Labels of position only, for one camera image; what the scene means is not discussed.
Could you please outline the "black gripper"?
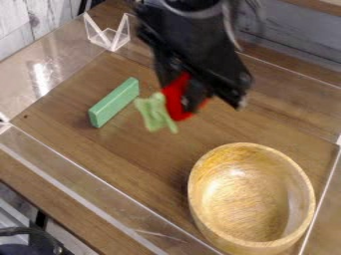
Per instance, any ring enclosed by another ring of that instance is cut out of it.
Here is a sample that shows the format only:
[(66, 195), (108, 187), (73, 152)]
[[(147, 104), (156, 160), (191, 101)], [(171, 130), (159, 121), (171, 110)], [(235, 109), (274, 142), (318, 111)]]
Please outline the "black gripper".
[(151, 47), (160, 87), (184, 87), (180, 106), (195, 114), (210, 97), (244, 106), (252, 77), (236, 55), (238, 3), (139, 3), (137, 36)]

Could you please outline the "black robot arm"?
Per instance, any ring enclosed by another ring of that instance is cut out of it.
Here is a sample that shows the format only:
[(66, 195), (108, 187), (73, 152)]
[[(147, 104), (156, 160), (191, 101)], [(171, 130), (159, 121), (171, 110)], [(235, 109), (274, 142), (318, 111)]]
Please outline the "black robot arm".
[(188, 75), (188, 88), (179, 95), (187, 113), (211, 97), (235, 109), (244, 105), (252, 77), (235, 38), (243, 8), (263, 20), (259, 0), (136, 0), (137, 36), (152, 49), (160, 86)]

